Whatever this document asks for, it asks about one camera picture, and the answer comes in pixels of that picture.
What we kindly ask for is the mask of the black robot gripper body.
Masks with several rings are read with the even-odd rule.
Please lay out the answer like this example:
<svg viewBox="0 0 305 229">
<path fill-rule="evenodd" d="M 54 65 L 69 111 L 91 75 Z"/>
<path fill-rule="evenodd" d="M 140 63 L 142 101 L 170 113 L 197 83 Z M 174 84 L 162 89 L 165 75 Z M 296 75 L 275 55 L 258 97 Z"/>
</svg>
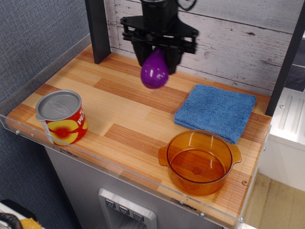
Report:
<svg viewBox="0 0 305 229">
<path fill-rule="evenodd" d="M 123 39 L 151 42 L 152 47 L 175 47 L 182 53 L 196 51 L 199 31 L 178 17 L 178 0 L 142 0 L 142 15 L 122 17 Z"/>
</svg>

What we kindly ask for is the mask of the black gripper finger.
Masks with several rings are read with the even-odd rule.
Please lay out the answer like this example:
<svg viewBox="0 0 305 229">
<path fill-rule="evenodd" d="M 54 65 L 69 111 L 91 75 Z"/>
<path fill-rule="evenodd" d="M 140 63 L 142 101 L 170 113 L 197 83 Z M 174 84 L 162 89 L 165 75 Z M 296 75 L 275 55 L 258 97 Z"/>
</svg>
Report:
<svg viewBox="0 0 305 229">
<path fill-rule="evenodd" d="M 153 51 L 153 44 L 151 42 L 132 41 L 133 49 L 137 57 L 139 65 L 142 67 L 145 60 Z"/>
<path fill-rule="evenodd" d="M 168 66 L 169 75 L 176 72 L 176 67 L 181 62 L 182 54 L 181 50 L 175 47 L 168 47 L 166 49 L 166 64 Z"/>
</svg>

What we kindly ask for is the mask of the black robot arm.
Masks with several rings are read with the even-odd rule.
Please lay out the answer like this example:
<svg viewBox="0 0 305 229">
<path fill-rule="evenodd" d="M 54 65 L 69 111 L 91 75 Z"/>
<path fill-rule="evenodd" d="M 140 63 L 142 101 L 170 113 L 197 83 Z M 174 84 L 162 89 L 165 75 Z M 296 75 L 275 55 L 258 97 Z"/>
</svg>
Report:
<svg viewBox="0 0 305 229">
<path fill-rule="evenodd" d="M 176 72 L 184 53 L 196 52 L 199 31 L 178 17 L 178 8 L 189 11 L 195 5 L 183 8 L 178 0 L 142 0 L 142 15 L 122 17 L 123 39 L 132 43 L 140 66 L 153 52 L 153 48 L 165 50 L 169 74 Z"/>
</svg>

